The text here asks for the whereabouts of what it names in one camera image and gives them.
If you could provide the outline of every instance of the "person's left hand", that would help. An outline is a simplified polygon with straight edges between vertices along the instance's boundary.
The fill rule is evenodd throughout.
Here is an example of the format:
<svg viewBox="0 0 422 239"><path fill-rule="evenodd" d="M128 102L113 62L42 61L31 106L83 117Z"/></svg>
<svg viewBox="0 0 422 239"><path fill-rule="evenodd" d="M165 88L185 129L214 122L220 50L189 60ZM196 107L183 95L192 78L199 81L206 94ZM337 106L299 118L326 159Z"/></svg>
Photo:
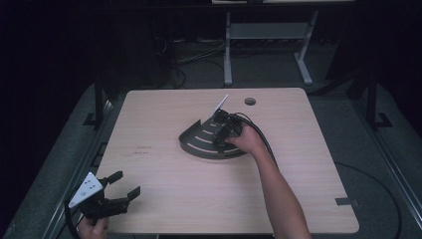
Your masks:
<svg viewBox="0 0 422 239"><path fill-rule="evenodd" d="M96 225L94 225L93 220L84 216L78 225L78 229L81 239L106 239L108 217L99 219Z"/></svg>

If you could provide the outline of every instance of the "person's right hand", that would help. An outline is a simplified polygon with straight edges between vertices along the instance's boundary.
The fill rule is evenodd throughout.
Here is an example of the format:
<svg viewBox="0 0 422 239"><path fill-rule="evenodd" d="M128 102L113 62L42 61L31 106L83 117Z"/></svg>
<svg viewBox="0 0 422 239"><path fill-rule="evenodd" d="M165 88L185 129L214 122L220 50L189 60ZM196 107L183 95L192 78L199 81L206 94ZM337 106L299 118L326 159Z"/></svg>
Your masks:
<svg viewBox="0 0 422 239"><path fill-rule="evenodd" d="M233 143L239 149L249 152L253 155L260 150L266 150L263 140L260 135L245 122L242 122L242 133L238 137L228 137L226 142Z"/></svg>
<svg viewBox="0 0 422 239"><path fill-rule="evenodd" d="M83 217L78 225L81 239L106 239L108 230L108 218L99 219L94 225L93 220Z"/></svg>

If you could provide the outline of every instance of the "dark background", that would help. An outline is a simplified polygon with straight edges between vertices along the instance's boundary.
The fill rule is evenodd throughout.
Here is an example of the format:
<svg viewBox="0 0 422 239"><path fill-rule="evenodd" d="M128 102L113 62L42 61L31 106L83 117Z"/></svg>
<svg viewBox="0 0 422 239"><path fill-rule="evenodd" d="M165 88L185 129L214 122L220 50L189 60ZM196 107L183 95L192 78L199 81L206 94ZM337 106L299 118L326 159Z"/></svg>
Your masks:
<svg viewBox="0 0 422 239"><path fill-rule="evenodd" d="M171 32L194 40L224 34L216 30L224 29L224 14L217 14L221 18L210 27L206 13L151 18L136 11L90 10L106 3L0 3L1 235L75 104L95 79L102 79L110 98L130 89L157 88L164 83L167 62L154 55L159 46L151 36L169 38ZM320 15L314 41L339 40L338 26L324 22L332 18L329 14L335 13ZM358 1L347 28L340 31L344 34L330 77L365 65L422 135L421 15L420 1ZM168 16L171 21L163 21Z"/></svg>

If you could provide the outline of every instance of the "gray floor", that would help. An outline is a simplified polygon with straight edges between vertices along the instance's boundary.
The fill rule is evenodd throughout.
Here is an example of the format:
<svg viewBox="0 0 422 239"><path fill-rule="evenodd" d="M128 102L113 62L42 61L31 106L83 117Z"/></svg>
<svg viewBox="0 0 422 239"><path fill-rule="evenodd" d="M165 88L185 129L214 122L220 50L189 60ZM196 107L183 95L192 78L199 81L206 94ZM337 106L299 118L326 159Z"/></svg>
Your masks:
<svg viewBox="0 0 422 239"><path fill-rule="evenodd" d="M268 48L249 48L249 52L259 54L243 55L242 58L238 55L239 58L232 59L231 88L298 87L312 92L328 84L324 76L335 46L310 46L306 62L315 82L312 86L305 86L293 56L300 45L301 42L296 42L271 45ZM181 53L180 59L213 48L215 46L204 44L177 45ZM186 76L183 88L223 87L222 63L220 52L201 61L180 66L179 69ZM175 72L172 74L173 79L176 79ZM422 238L422 231L392 179L376 139L380 137L385 143L418 198L422 196L422 176L419 173L422 168L422 140L399 112L391 96L381 87L378 88L377 111L386 113L393 127L381 128L377 133L369 129L360 113L365 99L351 101L345 95L347 87L348 84L345 84L325 96L310 97L310 102L332 158L337 162L336 167L344 188L353 200L360 229L352 235L313 237L396 238L399 229L399 238ZM172 89L172 86L166 84L162 88ZM94 112L94 88L87 89L46 159L5 238L56 238L63 225L61 213L65 192L88 171L96 171L90 164L101 143L108 141L123 101L124 94L109 103L105 108L105 121L98 130L94 130L93 126L83 125L87 114ZM110 234L108 238L155 237L156 235ZM165 236L197 237L199 236ZM70 238L68 230L65 229L59 238Z"/></svg>

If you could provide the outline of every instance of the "human arm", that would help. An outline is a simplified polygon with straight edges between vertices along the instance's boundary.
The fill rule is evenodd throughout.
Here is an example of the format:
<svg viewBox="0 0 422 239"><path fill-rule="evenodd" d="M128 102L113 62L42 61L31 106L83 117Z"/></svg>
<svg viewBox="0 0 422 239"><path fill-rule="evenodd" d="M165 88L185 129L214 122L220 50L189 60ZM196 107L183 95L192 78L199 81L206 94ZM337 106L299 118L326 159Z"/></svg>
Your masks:
<svg viewBox="0 0 422 239"><path fill-rule="evenodd" d="M108 230L108 218L99 219L94 225L92 219L83 217L78 225L78 234L81 239L106 239L106 231Z"/></svg>
<svg viewBox="0 0 422 239"><path fill-rule="evenodd" d="M311 238L301 205L258 133L243 123L241 135L229 137L226 141L251 153L255 158L261 177L267 213L276 238Z"/></svg>

